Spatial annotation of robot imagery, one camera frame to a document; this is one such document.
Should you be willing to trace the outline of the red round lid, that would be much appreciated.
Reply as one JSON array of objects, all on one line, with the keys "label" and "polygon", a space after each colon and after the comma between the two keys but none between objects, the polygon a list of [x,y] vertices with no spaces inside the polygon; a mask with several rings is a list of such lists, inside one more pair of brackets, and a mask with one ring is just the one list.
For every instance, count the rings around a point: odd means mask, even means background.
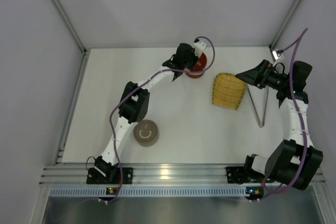
[{"label": "red round lid", "polygon": [[202,53],[192,71],[193,72],[203,71],[206,68],[206,66],[207,66],[207,56],[204,53]]}]

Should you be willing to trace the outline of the red-banded steel bowl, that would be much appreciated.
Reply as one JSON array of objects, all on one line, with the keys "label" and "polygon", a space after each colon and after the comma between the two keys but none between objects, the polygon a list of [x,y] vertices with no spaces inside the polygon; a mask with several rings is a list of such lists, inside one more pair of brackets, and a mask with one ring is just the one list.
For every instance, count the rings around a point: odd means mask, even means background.
[{"label": "red-banded steel bowl", "polygon": [[192,72],[192,71],[187,71],[185,73],[189,78],[192,79],[197,79],[203,76],[204,72],[203,71],[196,71],[196,72]]}]

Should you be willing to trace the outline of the brown round lid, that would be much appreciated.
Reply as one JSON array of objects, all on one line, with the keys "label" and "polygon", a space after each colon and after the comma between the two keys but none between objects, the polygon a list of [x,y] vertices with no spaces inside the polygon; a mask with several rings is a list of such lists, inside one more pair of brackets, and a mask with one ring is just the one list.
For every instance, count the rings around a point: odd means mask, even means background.
[{"label": "brown round lid", "polygon": [[135,136],[159,136],[159,128],[157,124],[151,120],[143,120],[139,122],[133,129],[133,137]]}]

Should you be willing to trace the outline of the beige-banded steel bowl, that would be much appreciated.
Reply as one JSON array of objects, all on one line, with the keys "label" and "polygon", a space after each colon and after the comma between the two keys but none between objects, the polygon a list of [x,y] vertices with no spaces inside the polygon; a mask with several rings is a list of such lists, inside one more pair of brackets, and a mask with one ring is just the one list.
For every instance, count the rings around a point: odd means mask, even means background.
[{"label": "beige-banded steel bowl", "polygon": [[141,137],[136,135],[134,139],[140,146],[149,147],[154,145],[158,141],[159,136],[154,135],[154,136]]}]

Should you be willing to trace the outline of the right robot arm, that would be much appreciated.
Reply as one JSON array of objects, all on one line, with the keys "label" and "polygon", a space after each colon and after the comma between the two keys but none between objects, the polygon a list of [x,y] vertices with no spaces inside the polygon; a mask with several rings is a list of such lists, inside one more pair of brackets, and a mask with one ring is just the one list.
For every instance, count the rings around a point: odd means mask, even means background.
[{"label": "right robot arm", "polygon": [[238,73],[236,78],[260,89],[277,90],[283,140],[269,157],[247,156],[244,171],[305,190],[323,160],[323,152],[314,148],[307,123],[308,95],[304,91],[312,66],[295,61],[288,74],[279,73],[269,61]]}]

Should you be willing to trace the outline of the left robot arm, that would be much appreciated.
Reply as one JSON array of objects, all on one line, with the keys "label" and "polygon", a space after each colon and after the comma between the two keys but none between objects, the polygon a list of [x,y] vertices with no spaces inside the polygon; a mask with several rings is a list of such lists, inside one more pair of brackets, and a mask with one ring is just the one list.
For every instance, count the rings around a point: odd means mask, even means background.
[{"label": "left robot arm", "polygon": [[202,55],[206,43],[197,39],[194,45],[179,44],[175,54],[162,63],[159,70],[141,82],[128,82],[121,100],[112,112],[118,111],[117,125],[112,128],[111,139],[94,163],[98,176],[111,181],[120,164],[118,151],[124,147],[126,140],[137,123],[141,122],[148,111],[150,90],[173,82],[186,70],[192,70]]}]

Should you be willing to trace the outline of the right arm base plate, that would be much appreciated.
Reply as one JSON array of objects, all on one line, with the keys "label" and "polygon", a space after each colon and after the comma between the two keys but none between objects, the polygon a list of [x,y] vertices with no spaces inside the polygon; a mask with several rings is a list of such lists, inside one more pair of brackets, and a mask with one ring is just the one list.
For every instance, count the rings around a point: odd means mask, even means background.
[{"label": "right arm base plate", "polygon": [[262,183],[265,176],[243,166],[227,166],[227,182],[229,184]]}]

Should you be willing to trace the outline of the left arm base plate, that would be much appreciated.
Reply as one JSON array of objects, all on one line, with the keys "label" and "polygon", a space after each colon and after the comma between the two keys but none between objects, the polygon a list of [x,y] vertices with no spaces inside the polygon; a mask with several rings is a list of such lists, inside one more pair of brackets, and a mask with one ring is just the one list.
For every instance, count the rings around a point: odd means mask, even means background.
[{"label": "left arm base plate", "polygon": [[132,184],[133,168],[125,167],[122,169],[122,174],[119,167],[113,167],[106,175],[95,168],[88,170],[86,184],[89,185],[109,185],[119,184],[122,179],[122,184]]}]

